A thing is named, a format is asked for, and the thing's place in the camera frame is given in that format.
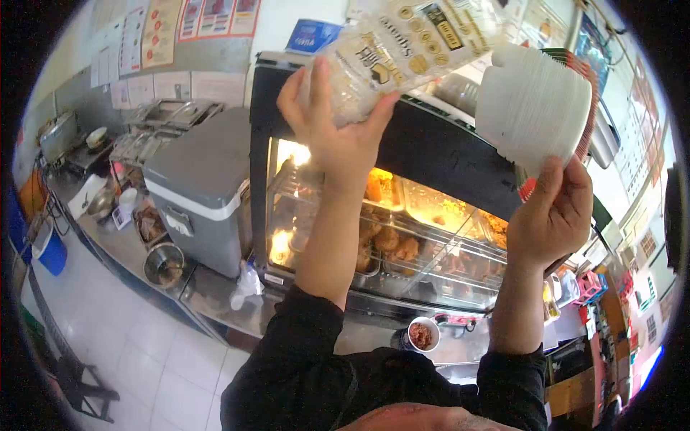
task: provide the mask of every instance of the hand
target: hand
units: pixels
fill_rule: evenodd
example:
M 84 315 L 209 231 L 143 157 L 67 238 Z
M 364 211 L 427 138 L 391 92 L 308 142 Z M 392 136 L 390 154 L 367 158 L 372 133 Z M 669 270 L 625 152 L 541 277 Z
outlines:
M 382 97 L 364 123 L 337 129 L 333 123 L 328 72 L 327 60 L 317 57 L 311 75 L 309 106 L 302 109 L 297 97 L 306 68 L 299 69 L 283 86 L 278 108 L 297 140 L 309 147 L 312 160 L 326 173 L 327 183 L 338 188 L 364 187 L 400 95 L 394 92 Z
M 579 250 L 589 238 L 593 205 L 584 166 L 572 158 L 563 170 L 558 157 L 549 157 L 532 196 L 508 224 L 509 265 L 543 271 Z

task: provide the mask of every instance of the cooler lid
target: cooler lid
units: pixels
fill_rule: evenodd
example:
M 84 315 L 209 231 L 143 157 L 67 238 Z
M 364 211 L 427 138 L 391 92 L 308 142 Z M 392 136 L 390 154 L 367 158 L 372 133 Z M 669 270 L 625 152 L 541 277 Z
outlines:
M 249 111 L 232 108 L 193 127 L 144 164 L 147 185 L 216 210 L 225 208 L 249 177 Z

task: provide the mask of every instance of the food display warmer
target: food display warmer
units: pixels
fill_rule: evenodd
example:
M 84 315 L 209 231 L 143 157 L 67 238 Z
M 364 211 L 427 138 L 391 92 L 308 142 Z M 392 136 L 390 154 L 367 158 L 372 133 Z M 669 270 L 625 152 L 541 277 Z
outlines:
M 250 113 L 255 266 L 268 287 L 283 290 L 294 281 L 323 184 L 275 105 L 302 61 L 262 53 Z M 506 220 L 519 205 L 513 166 L 494 148 L 403 98 L 362 197 L 348 308 L 388 316 L 490 312 L 506 268 Z

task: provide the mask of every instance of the black sleeve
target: black sleeve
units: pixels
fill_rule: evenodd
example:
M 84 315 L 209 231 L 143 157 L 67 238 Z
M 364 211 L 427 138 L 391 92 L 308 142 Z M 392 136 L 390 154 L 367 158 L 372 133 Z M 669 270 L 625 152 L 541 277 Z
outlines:
M 489 352 L 477 374 L 480 415 L 521 430 L 545 431 L 543 345 L 530 354 Z
M 223 393 L 223 429 L 331 428 L 353 382 L 350 363 L 333 354 L 343 320 L 329 300 L 291 288 Z

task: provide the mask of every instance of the gray cooler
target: gray cooler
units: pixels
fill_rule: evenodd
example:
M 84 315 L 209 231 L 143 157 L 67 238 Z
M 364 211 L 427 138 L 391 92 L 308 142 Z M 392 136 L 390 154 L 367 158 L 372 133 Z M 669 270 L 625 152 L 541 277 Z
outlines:
M 144 181 L 170 238 L 187 257 L 235 278 L 242 258 L 238 210 L 249 178 L 249 111 L 216 114 L 159 149 Z

